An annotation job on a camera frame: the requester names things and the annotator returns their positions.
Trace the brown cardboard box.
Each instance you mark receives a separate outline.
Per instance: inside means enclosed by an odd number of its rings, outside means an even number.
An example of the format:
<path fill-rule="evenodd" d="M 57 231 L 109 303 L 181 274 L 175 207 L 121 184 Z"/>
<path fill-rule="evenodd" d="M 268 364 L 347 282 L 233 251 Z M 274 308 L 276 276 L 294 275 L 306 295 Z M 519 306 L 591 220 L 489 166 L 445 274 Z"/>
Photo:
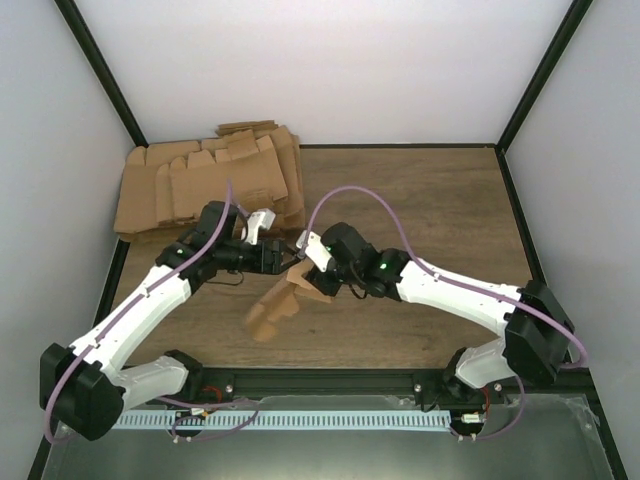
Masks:
<path fill-rule="evenodd" d="M 300 299 L 330 304 L 331 296 L 321 293 L 307 279 L 314 264 L 304 260 L 291 267 L 269 291 L 249 310 L 245 325 L 251 337 L 258 342 L 266 342 L 277 333 L 276 324 L 283 318 L 290 318 L 300 311 Z"/>

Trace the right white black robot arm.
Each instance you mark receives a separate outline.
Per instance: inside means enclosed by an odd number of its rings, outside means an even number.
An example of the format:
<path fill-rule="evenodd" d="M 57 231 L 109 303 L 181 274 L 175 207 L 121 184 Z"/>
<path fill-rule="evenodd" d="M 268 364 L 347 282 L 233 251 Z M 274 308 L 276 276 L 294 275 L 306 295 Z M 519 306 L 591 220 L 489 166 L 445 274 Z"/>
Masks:
<path fill-rule="evenodd" d="M 493 333 L 494 340 L 463 347 L 450 360 L 442 388 L 451 400 L 468 402 L 514 376 L 543 387 L 556 381 L 574 326 L 546 284 L 517 287 L 454 274 L 404 250 L 377 250 L 344 222 L 321 235 L 303 232 L 296 246 L 313 264 L 307 281 L 324 295 L 357 286 L 367 296 L 433 307 Z"/>

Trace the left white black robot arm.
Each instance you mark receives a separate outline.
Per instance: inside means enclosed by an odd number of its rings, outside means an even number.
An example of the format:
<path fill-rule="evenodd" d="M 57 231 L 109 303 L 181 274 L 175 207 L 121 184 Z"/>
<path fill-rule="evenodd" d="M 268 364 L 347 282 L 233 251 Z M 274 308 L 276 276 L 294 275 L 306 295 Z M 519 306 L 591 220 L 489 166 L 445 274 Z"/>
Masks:
<path fill-rule="evenodd" d="M 87 440 L 105 435 L 120 415 L 155 399 L 196 402 L 204 392 L 202 364 L 179 350 L 137 367 L 124 365 L 142 341 L 219 271 L 279 275 L 297 263 L 283 239 L 262 239 L 272 212 L 244 219 L 221 201 L 207 204 L 198 223 L 164 248 L 140 285 L 103 321 L 71 345 L 52 344 L 40 359 L 40 405 Z"/>

